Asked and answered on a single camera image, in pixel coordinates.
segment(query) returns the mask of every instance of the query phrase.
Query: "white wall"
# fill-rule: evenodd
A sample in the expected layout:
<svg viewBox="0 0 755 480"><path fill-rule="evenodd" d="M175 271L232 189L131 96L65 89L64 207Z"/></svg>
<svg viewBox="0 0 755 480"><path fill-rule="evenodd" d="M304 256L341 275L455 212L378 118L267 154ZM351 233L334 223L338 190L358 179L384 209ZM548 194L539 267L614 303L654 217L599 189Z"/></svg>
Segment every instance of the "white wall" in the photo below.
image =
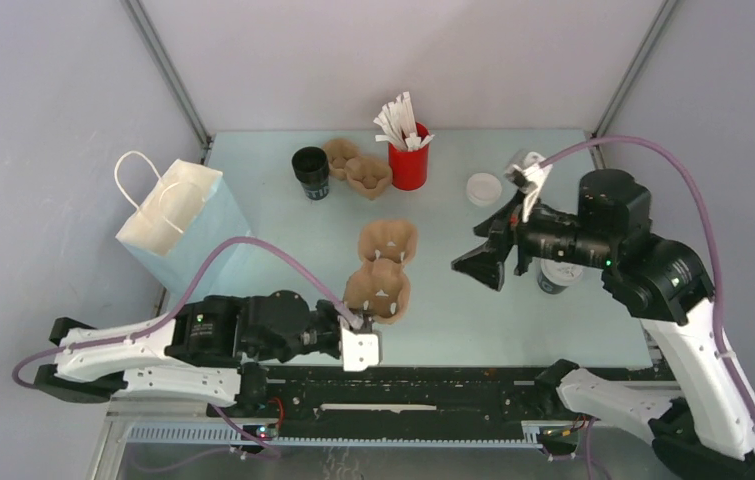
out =
<svg viewBox="0 0 755 480"><path fill-rule="evenodd" d="M83 478L105 408L15 386L53 319L149 318L158 286L114 240L112 183L139 148L165 166L199 146L117 0L0 1L0 478ZM126 165L140 194L153 177ZM31 378L33 370L27 371Z"/></svg>
<svg viewBox="0 0 755 480"><path fill-rule="evenodd" d="M593 130L661 0L144 2L204 124Z"/></svg>
<svg viewBox="0 0 755 480"><path fill-rule="evenodd" d="M727 333L755 388L755 2L683 2L612 132L659 142L701 187L726 280ZM674 170L637 147L605 152L653 191L656 230L706 259Z"/></svg>

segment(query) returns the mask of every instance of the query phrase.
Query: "red wire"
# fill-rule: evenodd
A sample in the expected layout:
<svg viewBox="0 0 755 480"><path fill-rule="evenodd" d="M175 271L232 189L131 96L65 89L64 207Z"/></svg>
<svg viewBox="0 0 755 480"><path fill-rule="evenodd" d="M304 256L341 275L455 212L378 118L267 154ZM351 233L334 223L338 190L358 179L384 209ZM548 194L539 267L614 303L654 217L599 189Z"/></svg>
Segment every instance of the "red wire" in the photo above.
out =
<svg viewBox="0 0 755 480"><path fill-rule="evenodd" d="M283 409L283 402L279 398L272 397L271 401L272 402L276 402L277 406L280 407L280 416L279 416L279 418L277 418L277 433L279 434L280 433L280 425L283 424L283 418L285 418L285 416L286 416L286 411Z"/></svg>

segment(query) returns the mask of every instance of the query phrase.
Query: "metal corner post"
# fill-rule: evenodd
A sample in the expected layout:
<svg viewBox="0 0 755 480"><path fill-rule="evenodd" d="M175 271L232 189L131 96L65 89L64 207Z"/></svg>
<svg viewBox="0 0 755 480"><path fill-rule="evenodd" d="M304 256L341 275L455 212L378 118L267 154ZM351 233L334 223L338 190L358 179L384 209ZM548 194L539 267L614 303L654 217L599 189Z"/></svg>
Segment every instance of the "metal corner post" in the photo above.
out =
<svg viewBox="0 0 755 480"><path fill-rule="evenodd" d="M619 83L612 99L610 99L610 103L607 105L607 109L601 116L598 126L592 133L593 138L603 137L609 132L610 125L612 125L613 121L618 116L633 84L639 78L639 74L642 73L642 70L648 63L651 54L654 52L654 48L659 43L660 37L662 37L663 33L671 23L674 12L681 3L683 3L682 0L665 0L660 6L656 17L654 17L654 21L651 23L648 32L645 34L645 38L642 39L642 43L636 50L636 55L634 55L633 60L627 67L627 71L621 79L621 83Z"/></svg>
<svg viewBox="0 0 755 480"><path fill-rule="evenodd" d="M144 41L150 56L159 68L165 83L168 85L168 89L174 95L177 100L177 104L183 114L186 116L189 124L194 130L195 136L197 136L201 147L206 150L210 143L210 135L203 125L203 121L200 119L200 114L197 112L194 104L189 97L189 93L183 85L180 76L177 73L177 69L171 62L171 58L168 56L168 52L165 51L164 45L156 33L156 29L153 26L153 22L150 20L147 11L142 5L142 0L122 0L124 7L127 9L127 14L130 19L138 28L142 41Z"/></svg>

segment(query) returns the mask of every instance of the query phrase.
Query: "black cup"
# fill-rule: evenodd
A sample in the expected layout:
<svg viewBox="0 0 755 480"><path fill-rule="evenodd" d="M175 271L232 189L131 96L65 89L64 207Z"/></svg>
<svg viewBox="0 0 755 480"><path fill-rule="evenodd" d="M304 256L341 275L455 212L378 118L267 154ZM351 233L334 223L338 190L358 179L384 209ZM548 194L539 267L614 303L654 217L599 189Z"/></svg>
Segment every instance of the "black cup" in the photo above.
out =
<svg viewBox="0 0 755 480"><path fill-rule="evenodd" d="M308 199L321 200L330 193L330 163L324 150L301 148L292 157L292 168Z"/></svg>

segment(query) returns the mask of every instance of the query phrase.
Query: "gray floor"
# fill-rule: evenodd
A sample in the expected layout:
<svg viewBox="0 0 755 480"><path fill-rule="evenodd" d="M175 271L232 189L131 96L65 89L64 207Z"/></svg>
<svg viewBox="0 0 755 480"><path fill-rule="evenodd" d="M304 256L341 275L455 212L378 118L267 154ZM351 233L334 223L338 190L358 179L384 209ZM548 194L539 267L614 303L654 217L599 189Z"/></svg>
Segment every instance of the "gray floor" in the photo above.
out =
<svg viewBox="0 0 755 480"><path fill-rule="evenodd" d="M619 431L593 432L593 458L607 467L615 480L670 480L675 477L653 456L651 449ZM139 464L164 466L191 456L204 447L129 445ZM123 480L224 480L234 478L303 480L583 480L582 461L550 464L532 450L417 449L417 448L298 448L284 452L276 462L241 462L228 454L210 456L179 470L143 474L127 465ZM595 473L595 479L603 475Z"/></svg>

